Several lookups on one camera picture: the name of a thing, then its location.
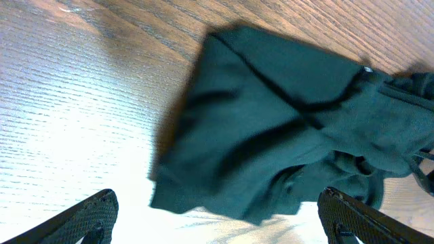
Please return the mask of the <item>black polo shirt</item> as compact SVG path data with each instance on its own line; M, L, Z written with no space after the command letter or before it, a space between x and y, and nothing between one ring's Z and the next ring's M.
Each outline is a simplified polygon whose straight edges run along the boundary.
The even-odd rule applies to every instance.
M433 148L433 74L393 77L240 26L209 33L151 206L259 224L332 186L378 209Z

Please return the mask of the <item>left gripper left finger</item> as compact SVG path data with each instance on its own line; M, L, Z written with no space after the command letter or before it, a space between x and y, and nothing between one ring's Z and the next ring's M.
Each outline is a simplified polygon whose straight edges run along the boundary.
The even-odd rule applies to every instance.
M110 244L118 211L107 188L3 244Z

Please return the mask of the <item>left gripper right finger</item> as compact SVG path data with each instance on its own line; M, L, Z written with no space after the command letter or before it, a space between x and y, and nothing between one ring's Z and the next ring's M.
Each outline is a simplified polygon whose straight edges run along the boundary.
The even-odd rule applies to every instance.
M329 244L433 244L421 233L333 187L319 195L318 214Z

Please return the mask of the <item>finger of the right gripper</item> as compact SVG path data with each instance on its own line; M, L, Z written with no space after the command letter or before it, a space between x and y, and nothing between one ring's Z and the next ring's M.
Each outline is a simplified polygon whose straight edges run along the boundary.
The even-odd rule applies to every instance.
M408 167L419 187L431 197L433 196L433 171L425 174L420 168L420 162L423 160L433 161L433 154L429 150L419 150L414 153L411 159L407 160Z

